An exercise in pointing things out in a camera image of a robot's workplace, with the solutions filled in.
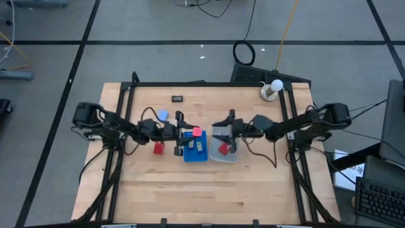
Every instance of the red block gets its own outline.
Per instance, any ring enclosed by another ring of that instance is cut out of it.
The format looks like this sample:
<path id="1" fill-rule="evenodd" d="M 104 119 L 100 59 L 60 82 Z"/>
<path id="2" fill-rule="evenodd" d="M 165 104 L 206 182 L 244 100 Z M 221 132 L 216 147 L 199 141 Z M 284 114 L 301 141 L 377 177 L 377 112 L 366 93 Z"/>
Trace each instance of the red block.
<path id="1" fill-rule="evenodd" d="M 202 136 L 202 134 L 203 134 L 203 130 L 201 130 L 200 127 L 194 127 L 194 128 L 192 129 L 192 135 L 193 135 L 194 137 L 200 137 L 200 136 Z"/>
<path id="2" fill-rule="evenodd" d="M 160 143 L 160 142 L 154 143 L 153 153 L 155 155 L 162 155 L 164 150 L 165 150 L 165 144 Z"/>
<path id="3" fill-rule="evenodd" d="M 218 151 L 221 152 L 223 155 L 227 155 L 229 152 L 229 146 L 227 143 L 222 143 L 222 145 L 218 148 Z"/>

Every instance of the black metal frame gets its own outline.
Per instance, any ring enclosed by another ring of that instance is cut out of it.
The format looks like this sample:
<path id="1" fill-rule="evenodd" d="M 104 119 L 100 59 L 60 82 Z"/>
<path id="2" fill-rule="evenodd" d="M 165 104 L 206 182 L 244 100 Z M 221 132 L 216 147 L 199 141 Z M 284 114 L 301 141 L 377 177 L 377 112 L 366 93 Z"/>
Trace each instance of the black metal frame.
<path id="1" fill-rule="evenodd" d="M 135 94 L 135 88 L 136 87 L 261 87 L 262 83 L 238 83 L 238 82 L 139 82 L 138 77 L 136 76 L 136 73 L 132 75 L 132 82 L 122 82 L 121 87 L 120 87 L 120 95 L 118 97 L 118 104 L 116 107 L 116 112 L 118 115 L 121 115 L 122 112 L 122 106 L 124 102 L 124 95 L 127 90 L 129 90 L 129 97 L 128 97 L 128 103 L 127 103 L 127 110 L 125 113 L 125 120 L 130 120 L 130 113 L 131 113 L 131 107 L 133 104 L 134 100 L 134 94 Z M 296 104 L 295 104 L 295 99 L 294 99 L 294 93 L 292 91 L 292 86 L 291 84 L 285 85 L 285 90 L 288 92 L 289 95 L 289 101 L 290 101 L 290 107 L 292 109 L 292 116 L 296 117 L 297 116 L 297 109 L 296 109 Z M 280 104 L 281 104 L 281 109 L 282 109 L 282 115 L 284 120 L 288 120 L 288 114 L 287 114 L 287 107 L 285 105 L 285 96 L 284 92 L 279 93 L 280 96 Z M 294 140 L 288 139 L 287 137 L 287 142 L 288 142 L 288 149 L 290 150 L 295 150 L 295 145 L 294 145 Z M 291 160 L 291 167 L 292 170 L 298 169 L 297 164 L 295 163 L 296 158 L 294 153 L 289 153 L 290 154 L 290 160 Z M 308 171 L 308 163 L 306 161 L 306 156 L 305 152 L 300 151 L 301 154 L 301 165 L 302 165 L 302 170 L 304 174 L 304 178 L 308 185 L 311 187 L 311 181 L 309 177 L 309 171 Z M 112 162 L 113 162 L 113 157 L 114 157 L 114 152 L 109 151 L 108 152 L 108 157 L 106 160 L 106 166 L 104 169 L 104 175 L 103 175 L 103 183 L 102 187 L 106 186 L 106 183 L 108 181 L 110 172 L 111 172 L 111 167 L 112 167 Z M 121 169 L 122 169 L 122 163 L 120 163 L 119 166 L 119 171 L 121 174 Z M 104 208 L 104 200 L 102 203 L 99 205 L 99 208 L 97 209 L 96 212 L 96 217 L 95 221 L 87 221 L 87 222 L 73 222 L 73 223 L 68 223 L 68 224 L 53 224 L 53 225 L 40 225 L 40 226 L 35 226 L 35 228 L 48 228 L 48 227 L 64 227 L 64 228 L 88 228 L 88 227 L 102 227 L 102 225 L 111 225 L 113 223 L 114 219 L 114 212 L 115 212 L 115 206 L 116 206 L 116 199 L 118 196 L 118 187 L 120 183 L 120 178 L 117 178 L 116 182 L 113 185 L 113 190 L 111 194 L 111 201 L 109 204 L 109 211 L 108 211 L 108 218 L 107 220 L 102 220 L 102 214 L 103 214 L 103 208 Z M 319 223 L 318 221 L 318 214 L 316 212 L 316 209 L 313 205 L 312 202 L 309 202 L 310 209 L 311 209 L 311 216 L 312 216 L 312 221 L 307 221 L 306 216 L 305 216 L 305 209 L 304 209 L 304 202 L 302 200 L 302 194 L 301 194 L 301 187 L 298 183 L 298 181 L 294 180 L 294 188 L 296 192 L 296 198 L 297 198 L 297 207 L 298 207 L 298 212 L 299 212 L 299 218 L 300 218 L 300 225 L 308 225 L 311 227 L 361 227 L 361 226 L 353 226 L 353 225 L 344 225 L 344 224 L 331 224 L 331 223 Z M 253 227 L 253 228 L 259 228 L 259 227 L 278 227 L 277 225 L 260 225 L 259 220 L 253 220 L 251 225 L 216 225 L 216 224 L 167 224 L 167 219 L 162 218 L 160 224 L 136 224 L 134 227 L 153 227 L 153 228 L 165 228 L 165 227 L 192 227 L 192 228 L 228 228 L 228 227 Z"/>
<path id="2" fill-rule="evenodd" d="M 122 82 L 121 87 L 120 87 L 120 95 L 118 98 L 118 105 L 117 105 L 117 114 L 121 114 L 122 110 L 122 105 L 123 105 L 123 98 L 125 91 L 129 88 L 130 94 L 128 97 L 128 103 L 127 103 L 127 112 L 125 114 L 125 119 L 129 120 L 130 118 L 130 112 L 131 112 L 131 107 L 132 103 L 134 100 L 134 91 L 135 87 L 261 87 L 262 84 L 260 83 L 238 83 L 238 82 L 139 82 L 138 77 L 135 75 L 132 75 L 132 82 Z M 297 108 L 296 108 L 296 103 L 294 99 L 294 93 L 292 91 L 292 85 L 291 84 L 285 84 L 285 90 L 288 92 L 289 95 L 289 101 L 290 101 L 290 107 L 292 110 L 292 117 L 297 116 Z M 288 115 L 287 115 L 287 107 L 285 105 L 285 97 L 284 93 L 280 92 L 280 104 L 282 108 L 282 115 L 284 120 L 288 120 Z M 294 141 L 293 140 L 288 140 L 288 145 L 289 149 L 295 149 L 294 146 Z M 301 165 L 302 165 L 302 170 L 304 174 L 304 178 L 308 185 L 311 187 L 311 179 L 309 176 L 309 170 L 308 170 L 308 163 L 306 160 L 306 155 L 304 151 L 301 151 Z M 292 166 L 295 165 L 295 156 L 293 153 L 290 153 L 290 160 L 292 162 Z M 113 156 L 108 155 L 108 159 L 106 162 L 106 167 L 104 171 L 104 177 L 103 177 L 103 184 L 102 186 L 105 186 L 108 176 L 109 176 L 109 171 L 111 170 L 113 162 Z M 114 218 L 114 211 L 115 211 L 115 204 L 116 204 L 116 197 L 118 194 L 118 185 L 119 185 L 119 179 L 117 182 L 114 184 L 113 187 L 113 193 L 111 197 L 111 202 L 109 206 L 109 212 L 108 212 L 108 220 L 113 220 Z M 299 183 L 295 180 L 294 181 L 294 188 L 296 190 L 296 198 L 297 198 L 297 207 L 298 207 L 298 212 L 299 212 L 299 218 L 301 224 L 307 222 L 306 216 L 305 216 L 305 209 L 304 209 L 304 202 L 302 200 L 302 193 L 301 193 L 301 187 Z M 103 207 L 104 207 L 104 202 L 100 205 L 97 211 L 97 220 L 101 220 L 101 215 L 103 213 Z M 318 214 L 316 212 L 314 204 L 309 201 L 309 207 L 311 210 L 311 217 L 312 217 L 312 222 L 318 222 Z"/>

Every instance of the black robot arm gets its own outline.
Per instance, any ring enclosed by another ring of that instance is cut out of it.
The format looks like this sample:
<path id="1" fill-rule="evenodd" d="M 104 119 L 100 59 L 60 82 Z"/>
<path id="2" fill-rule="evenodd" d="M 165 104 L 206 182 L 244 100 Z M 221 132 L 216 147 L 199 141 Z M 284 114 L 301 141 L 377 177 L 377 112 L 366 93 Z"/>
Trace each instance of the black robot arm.
<path id="1" fill-rule="evenodd" d="M 79 103 L 73 116 L 73 124 L 79 129 L 89 130 L 84 136 L 98 135 L 103 140 L 103 147 L 119 149 L 122 136 L 130 136 L 140 145 L 149 141 L 176 141 L 175 155 L 182 156 L 181 146 L 193 140 L 193 137 L 183 137 L 182 129 L 193 129 L 196 126 L 184 122 L 184 114 L 176 111 L 177 125 L 162 121 L 160 123 L 148 118 L 137 125 L 124 120 L 112 111 L 106 111 L 101 105 L 94 103 Z"/>
<path id="2" fill-rule="evenodd" d="M 305 113 L 284 122 L 273 122 L 263 115 L 256 115 L 249 123 L 243 119 L 235 119 L 235 110 L 230 110 L 226 120 L 213 126 L 231 125 L 229 136 L 213 136 L 225 143 L 234 145 L 235 138 L 263 137 L 270 142 L 288 134 L 298 148 L 308 149 L 314 139 L 326 140 L 331 136 L 329 130 L 345 129 L 351 124 L 349 109 L 341 103 L 326 104 L 321 108 L 313 108 Z"/>

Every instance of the wooden tabletop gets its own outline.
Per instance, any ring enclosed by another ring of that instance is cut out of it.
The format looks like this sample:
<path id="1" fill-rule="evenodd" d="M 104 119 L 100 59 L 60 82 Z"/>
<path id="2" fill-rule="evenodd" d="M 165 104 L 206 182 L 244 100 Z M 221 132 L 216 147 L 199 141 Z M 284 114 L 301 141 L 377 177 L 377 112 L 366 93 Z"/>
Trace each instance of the wooden tabletop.
<path id="1" fill-rule="evenodd" d="M 100 103 L 106 110 L 116 110 L 119 88 L 119 83 L 104 85 Z M 298 114 L 304 113 L 312 104 L 309 87 L 293 84 L 293 88 Z M 183 103 L 172 103 L 171 96 L 178 95 L 184 97 Z M 290 115 L 288 95 L 285 95 Z M 231 108 L 245 122 L 257 114 L 275 122 L 283 121 L 278 98 L 273 102 L 263 101 L 257 87 L 136 87 L 130 121 L 136 123 L 148 106 L 168 110 L 171 123 L 175 123 L 175 111 L 182 111 L 188 124 L 207 131 L 208 145 L 211 124 L 225 119 Z M 147 111 L 144 118 L 154 117 Z M 129 139 L 127 151 L 135 145 Z M 291 167 L 285 161 L 285 138 L 276 142 L 277 168 L 263 157 L 250 154 L 242 143 L 235 163 L 211 160 L 185 163 L 182 157 L 174 156 L 174 142 L 165 145 L 164 155 L 154 155 L 154 143 L 149 143 L 124 157 L 114 222 L 160 223 L 162 218 L 167 218 L 171 224 L 251 224 L 253 219 L 258 219 L 260 224 L 299 224 Z M 101 146 L 100 141 L 90 143 L 86 162 Z M 323 150 L 320 142 L 314 142 L 313 146 Z M 273 145 L 264 138 L 256 139 L 251 149 L 274 159 Z M 103 154 L 84 172 L 73 219 L 81 216 L 99 193 L 106 157 L 107 153 Z M 307 160 L 315 195 L 340 220 L 325 155 L 311 150 L 307 152 Z M 311 220 L 303 190 L 302 195 L 306 218 Z M 107 217 L 107 211 L 108 203 L 103 218 Z"/>

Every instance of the black keyboard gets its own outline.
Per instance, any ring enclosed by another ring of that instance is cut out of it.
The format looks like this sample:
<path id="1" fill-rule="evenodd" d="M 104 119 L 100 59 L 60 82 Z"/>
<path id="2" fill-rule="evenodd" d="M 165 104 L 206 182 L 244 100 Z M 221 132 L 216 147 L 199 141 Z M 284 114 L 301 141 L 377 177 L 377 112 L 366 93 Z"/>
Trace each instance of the black keyboard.
<path id="1" fill-rule="evenodd" d="M 266 82 L 271 83 L 275 79 L 280 79 L 283 82 L 304 82 L 308 83 L 311 87 L 311 81 L 308 79 L 302 79 L 299 77 L 293 77 L 290 75 L 278 73 L 276 71 L 263 70 L 256 67 L 245 66 L 235 63 L 234 70 L 232 72 L 231 82 Z"/>
<path id="2" fill-rule="evenodd" d="M 359 215 L 390 225 L 405 226 L 405 190 L 403 189 L 358 177 L 354 208 Z"/>

